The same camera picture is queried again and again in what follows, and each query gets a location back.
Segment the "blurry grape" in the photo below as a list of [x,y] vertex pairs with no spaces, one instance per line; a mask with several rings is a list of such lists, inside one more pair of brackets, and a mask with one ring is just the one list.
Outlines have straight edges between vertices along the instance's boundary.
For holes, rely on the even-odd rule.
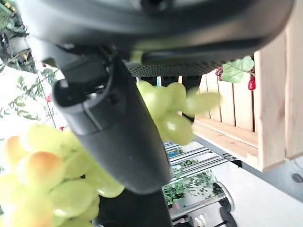
[[47,191],[63,180],[64,163],[54,154],[35,152],[19,163],[16,174],[27,187]]
[[28,195],[5,210],[6,227],[51,227],[52,203],[47,196]]
[[75,179],[86,174],[91,168],[91,157],[86,151],[73,153],[65,162],[65,177]]
[[191,122],[177,113],[168,115],[163,125],[167,136],[177,144],[186,145],[194,139]]
[[204,114],[205,111],[218,106],[220,98],[220,94],[214,92],[188,95],[182,112],[190,117],[194,117],[196,114]]
[[83,213],[94,199],[93,188],[85,181],[67,181],[50,193],[54,215],[71,218]]
[[16,180],[16,176],[12,173],[0,174],[0,204],[3,204],[5,197],[15,189]]
[[123,185],[117,182],[98,165],[94,165],[93,168],[85,174],[85,177],[88,183],[103,197],[114,198],[120,195],[124,190]]
[[147,95],[150,92],[153,92],[155,88],[148,82],[141,80],[137,83],[138,90],[142,96]]
[[87,221],[91,221],[91,220],[95,219],[98,216],[98,213],[99,213],[99,202],[100,202],[100,198],[99,198],[99,195],[98,195],[92,201],[92,203],[86,209],[86,211],[84,211],[83,213],[78,215],[78,218],[83,219],[83,220],[87,220]]
[[60,227],[93,227],[93,225],[89,221],[75,218],[64,222]]
[[52,227],[61,226],[65,221],[66,221],[66,218],[62,218],[62,217],[53,215],[53,226]]
[[4,146],[4,162],[6,169],[14,169],[19,161],[30,155],[20,144],[20,136],[10,137]]
[[186,90],[183,84],[171,83],[168,85],[169,95],[171,95],[172,103],[171,110],[178,111],[181,110],[185,105]]
[[21,136],[21,144],[25,150],[30,152],[49,152],[61,158],[72,153],[72,150],[63,146],[64,133],[46,125],[33,125]]
[[144,95],[143,99],[153,120],[161,119],[171,105],[171,96],[167,87],[159,87]]

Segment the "wooden slat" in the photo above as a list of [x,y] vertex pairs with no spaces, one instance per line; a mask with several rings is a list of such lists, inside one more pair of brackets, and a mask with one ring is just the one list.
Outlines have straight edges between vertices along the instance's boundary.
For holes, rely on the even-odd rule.
[[233,96],[236,126],[253,131],[252,92],[248,89],[249,81],[250,74],[246,73],[241,83],[233,84]]
[[[216,70],[211,71],[210,73],[206,74],[206,82],[207,82],[207,88],[208,92],[219,92],[218,89],[218,78],[215,74]],[[210,117],[213,120],[221,121],[221,114],[220,114],[220,107],[215,107],[212,110],[210,110]]]
[[[207,93],[208,92],[207,82],[206,82],[206,75],[202,76],[199,89],[200,89],[200,93]],[[203,117],[210,118],[210,112],[209,111],[205,112],[205,114],[203,115]]]
[[246,143],[234,140],[226,135],[208,129],[199,122],[193,125],[194,133],[204,140],[214,144],[218,148],[228,152],[232,156],[242,160],[254,168],[258,167],[258,149]]
[[256,86],[259,86],[259,167],[285,160],[286,35],[255,53]]
[[217,122],[211,119],[205,119],[201,117],[197,117],[196,122],[199,122],[201,125],[207,128],[210,128],[219,133],[234,138],[235,140],[241,141],[243,143],[258,148],[258,135],[255,132],[237,128],[222,122]]
[[223,123],[235,126],[232,83],[218,81],[218,87],[220,95],[223,97],[220,102],[221,120]]
[[303,155],[303,1],[296,2],[287,32],[286,157]]

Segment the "artificial leaf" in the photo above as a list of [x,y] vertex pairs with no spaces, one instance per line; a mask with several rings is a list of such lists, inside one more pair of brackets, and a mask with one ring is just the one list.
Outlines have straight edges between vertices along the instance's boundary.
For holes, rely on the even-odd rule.
[[250,56],[246,56],[236,61],[224,64],[222,80],[231,83],[240,83],[246,72],[255,66],[255,62]]
[[16,103],[16,105],[21,107],[26,106],[25,103]]
[[18,78],[18,83],[21,84],[22,82],[23,82],[23,76],[20,76],[20,77]]

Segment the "green grape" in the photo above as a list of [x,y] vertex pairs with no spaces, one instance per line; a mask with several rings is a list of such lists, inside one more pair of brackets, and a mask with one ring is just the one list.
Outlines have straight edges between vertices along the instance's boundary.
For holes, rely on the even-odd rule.
[[16,175],[27,187],[48,191],[63,180],[64,171],[64,163],[55,154],[35,152],[18,164]]
[[124,190],[123,185],[118,183],[98,165],[94,165],[93,168],[85,174],[85,177],[88,183],[103,197],[114,198],[120,195]]
[[16,181],[17,178],[12,173],[0,174],[0,204],[3,204],[3,200],[14,190]]
[[185,105],[186,90],[183,84],[171,83],[168,85],[168,90],[172,98],[171,110],[178,111],[181,110]]
[[91,168],[91,157],[86,151],[73,153],[65,162],[65,178],[75,179],[86,174]]
[[166,134],[163,122],[162,121],[155,121],[154,123],[157,126],[157,129],[158,129],[158,132],[160,134],[161,140],[162,141],[169,141],[169,138]]
[[75,218],[64,222],[60,227],[93,227],[93,225],[89,221]]
[[194,139],[191,122],[177,113],[168,115],[163,120],[163,127],[167,136],[177,144],[186,145]]
[[78,216],[89,207],[94,195],[94,189],[85,181],[64,182],[50,193],[53,213],[63,218]]
[[27,195],[5,210],[6,227],[50,227],[52,203],[46,195]]
[[98,216],[99,213],[99,195],[91,202],[90,206],[82,214],[78,215],[78,218],[91,221]]
[[34,125],[21,136],[21,144],[25,150],[30,152],[49,152],[61,158],[71,154],[64,144],[64,134],[62,131],[46,125]]
[[155,88],[150,83],[144,80],[139,81],[137,83],[137,87],[142,97],[155,90]]
[[220,98],[220,94],[215,92],[198,95],[192,93],[186,97],[182,112],[190,117],[194,117],[196,114],[204,114],[206,111],[218,106]]
[[59,227],[66,221],[66,218],[58,217],[53,215],[53,226],[52,227]]
[[153,120],[161,119],[171,105],[171,96],[167,87],[156,88],[153,92],[143,96],[143,100]]

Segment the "red berry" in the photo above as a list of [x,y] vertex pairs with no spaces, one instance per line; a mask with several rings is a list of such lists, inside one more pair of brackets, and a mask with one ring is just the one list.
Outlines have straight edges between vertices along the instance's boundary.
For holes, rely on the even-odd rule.
[[52,101],[52,94],[49,94],[49,96],[46,98],[46,101],[50,103]]
[[256,81],[253,79],[250,79],[249,83],[248,83],[248,89],[253,91],[254,89],[256,89]]

